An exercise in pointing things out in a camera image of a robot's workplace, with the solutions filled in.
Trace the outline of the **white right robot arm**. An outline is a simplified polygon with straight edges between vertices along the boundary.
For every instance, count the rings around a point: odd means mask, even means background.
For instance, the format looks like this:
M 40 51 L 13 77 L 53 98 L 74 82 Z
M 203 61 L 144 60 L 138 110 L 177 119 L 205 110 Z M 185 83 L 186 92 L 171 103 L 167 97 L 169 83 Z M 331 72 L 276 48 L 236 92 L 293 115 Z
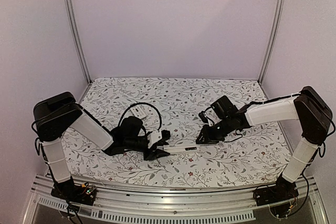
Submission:
M 311 86 L 284 97 L 251 101 L 240 109 L 224 95 L 213 102 L 210 109 L 219 122 L 204 124 L 196 138 L 197 144 L 216 144 L 234 131 L 279 122 L 293 151 L 278 178 L 280 183 L 271 190 L 276 201 L 291 194 L 291 184 L 310 166 L 326 139 L 335 133 L 332 110 Z

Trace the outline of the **white slim remote control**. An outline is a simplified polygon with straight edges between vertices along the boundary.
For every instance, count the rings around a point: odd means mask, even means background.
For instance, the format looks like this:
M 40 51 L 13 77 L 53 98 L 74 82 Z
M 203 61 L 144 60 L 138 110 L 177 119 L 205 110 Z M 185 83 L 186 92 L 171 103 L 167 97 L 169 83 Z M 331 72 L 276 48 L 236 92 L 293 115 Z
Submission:
M 199 150 L 197 145 L 164 145 L 163 150 L 170 154 L 191 153 Z

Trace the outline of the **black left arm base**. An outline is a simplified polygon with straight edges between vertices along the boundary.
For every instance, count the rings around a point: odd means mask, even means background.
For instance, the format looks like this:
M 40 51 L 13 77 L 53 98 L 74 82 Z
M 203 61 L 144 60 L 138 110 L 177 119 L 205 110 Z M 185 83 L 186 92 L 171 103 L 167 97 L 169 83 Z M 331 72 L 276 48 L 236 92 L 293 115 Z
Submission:
M 66 182 L 54 182 L 51 195 L 69 202 L 93 206 L 97 194 L 96 189 L 95 185 L 91 185 L 88 182 L 76 185 L 71 177 Z

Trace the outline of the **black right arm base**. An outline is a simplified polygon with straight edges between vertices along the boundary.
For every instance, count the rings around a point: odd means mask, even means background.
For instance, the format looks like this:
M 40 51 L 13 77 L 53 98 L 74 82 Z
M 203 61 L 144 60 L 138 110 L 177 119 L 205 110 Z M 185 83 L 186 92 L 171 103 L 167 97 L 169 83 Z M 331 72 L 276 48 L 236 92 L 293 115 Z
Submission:
M 278 218 L 287 218 L 297 205 L 298 190 L 296 183 L 290 183 L 279 177 L 273 186 L 257 187 L 253 199 L 257 206 L 275 204 L 269 208 L 271 214 Z

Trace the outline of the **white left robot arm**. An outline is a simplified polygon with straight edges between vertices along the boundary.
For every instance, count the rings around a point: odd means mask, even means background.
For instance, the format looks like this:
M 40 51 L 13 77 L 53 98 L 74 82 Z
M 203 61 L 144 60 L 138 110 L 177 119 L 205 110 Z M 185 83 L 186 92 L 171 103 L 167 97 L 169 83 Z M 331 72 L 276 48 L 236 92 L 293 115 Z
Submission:
M 147 131 L 141 118 L 132 115 L 121 117 L 112 130 L 102 125 L 90 112 L 76 102 L 70 92 L 64 92 L 38 102 L 33 108 L 32 129 L 41 144 L 40 150 L 54 180 L 59 183 L 57 190 L 67 200 L 78 195 L 78 188 L 70 181 L 62 137 L 72 130 L 85 137 L 108 156 L 136 151 L 143 154 L 146 161 L 167 157 L 169 152 L 163 147 L 171 134 L 162 129 L 162 119 L 155 131 Z

